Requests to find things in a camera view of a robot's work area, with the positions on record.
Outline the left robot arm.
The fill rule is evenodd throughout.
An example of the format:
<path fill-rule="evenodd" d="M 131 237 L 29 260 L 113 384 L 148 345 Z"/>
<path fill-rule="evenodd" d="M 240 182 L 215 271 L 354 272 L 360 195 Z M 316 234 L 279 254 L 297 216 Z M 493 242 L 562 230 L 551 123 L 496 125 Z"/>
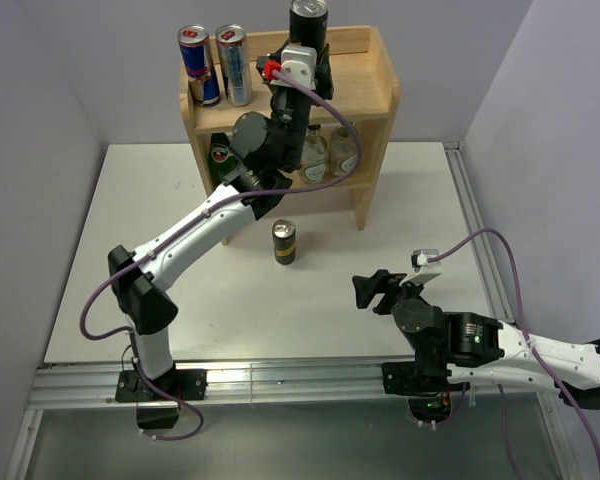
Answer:
<path fill-rule="evenodd" d="M 229 150 L 238 160 L 205 202 L 151 242 L 110 251 L 111 286 L 129 318 L 139 388 L 163 399 L 175 386 L 168 327 L 178 308 L 167 292 L 221 240 L 258 221 L 292 192 L 313 106 L 333 96 L 329 48 L 287 44 L 261 56 L 258 72 L 272 92 L 271 113 L 250 111 L 233 127 Z"/>

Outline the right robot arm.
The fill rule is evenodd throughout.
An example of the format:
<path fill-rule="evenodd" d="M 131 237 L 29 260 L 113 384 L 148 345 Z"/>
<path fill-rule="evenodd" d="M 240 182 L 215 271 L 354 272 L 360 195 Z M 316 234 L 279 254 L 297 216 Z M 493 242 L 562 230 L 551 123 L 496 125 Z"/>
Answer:
<path fill-rule="evenodd" d="M 422 296 L 429 278 L 381 269 L 352 279 L 357 308 L 391 316 L 414 352 L 409 361 L 382 364 L 386 393 L 432 397 L 501 384 L 600 410 L 600 339 L 565 343 L 477 313 L 445 311 Z"/>

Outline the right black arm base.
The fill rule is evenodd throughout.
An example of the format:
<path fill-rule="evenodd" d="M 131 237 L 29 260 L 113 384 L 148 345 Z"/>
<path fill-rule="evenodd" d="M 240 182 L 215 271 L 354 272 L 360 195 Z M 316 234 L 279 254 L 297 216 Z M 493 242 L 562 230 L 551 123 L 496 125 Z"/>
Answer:
<path fill-rule="evenodd" d="M 406 397 L 409 414 L 419 427 L 435 429 L 448 422 L 470 389 L 467 382 L 450 383 L 448 369 L 425 368 L 415 360 L 384 362 L 381 372 L 384 392 Z"/>

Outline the clear glass bottle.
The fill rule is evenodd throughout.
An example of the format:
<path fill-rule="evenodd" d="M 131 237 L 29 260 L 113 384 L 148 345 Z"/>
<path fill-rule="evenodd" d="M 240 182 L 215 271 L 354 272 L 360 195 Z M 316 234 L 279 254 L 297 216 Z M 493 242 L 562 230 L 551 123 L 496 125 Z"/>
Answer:
<path fill-rule="evenodd" d="M 323 137 L 319 124 L 309 125 L 302 155 L 300 178 L 305 184 L 320 183 L 327 170 L 327 140 Z"/>
<path fill-rule="evenodd" d="M 352 123 L 349 127 L 339 126 L 330 135 L 328 169 L 331 175 L 345 176 L 355 169 L 358 149 L 356 140 L 351 135 L 351 129 L 355 129 Z"/>

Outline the silver light-blue energy can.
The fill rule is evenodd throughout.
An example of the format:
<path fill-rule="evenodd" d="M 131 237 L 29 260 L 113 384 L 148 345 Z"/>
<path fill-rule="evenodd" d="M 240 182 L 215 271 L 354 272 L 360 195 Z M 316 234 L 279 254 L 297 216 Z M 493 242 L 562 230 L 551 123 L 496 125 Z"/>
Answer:
<path fill-rule="evenodd" d="M 252 100 L 252 79 L 247 35 L 239 25 L 223 25 L 215 32 L 227 100 L 234 106 Z"/>

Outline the blue silver Red Bull can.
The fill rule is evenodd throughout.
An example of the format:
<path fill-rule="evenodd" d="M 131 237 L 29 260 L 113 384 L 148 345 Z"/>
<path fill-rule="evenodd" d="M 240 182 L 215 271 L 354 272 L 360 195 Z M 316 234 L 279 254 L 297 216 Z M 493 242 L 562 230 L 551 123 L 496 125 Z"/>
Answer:
<path fill-rule="evenodd" d="M 200 25 L 189 25 L 180 29 L 177 37 L 195 103 L 216 105 L 221 96 L 207 31 Z"/>

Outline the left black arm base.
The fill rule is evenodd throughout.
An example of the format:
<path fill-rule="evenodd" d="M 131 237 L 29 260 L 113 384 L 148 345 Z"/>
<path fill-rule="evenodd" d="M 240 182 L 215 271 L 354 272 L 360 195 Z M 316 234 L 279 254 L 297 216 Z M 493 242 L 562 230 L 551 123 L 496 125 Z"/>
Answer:
<path fill-rule="evenodd" d="M 204 369 L 176 369 L 173 367 L 154 382 L 151 388 L 137 370 L 119 373 L 114 400 L 116 403 L 136 405 L 136 424 L 144 431 L 172 429 L 180 417 L 181 407 L 147 407 L 144 403 L 164 401 L 201 401 L 205 397 L 207 371 Z"/>

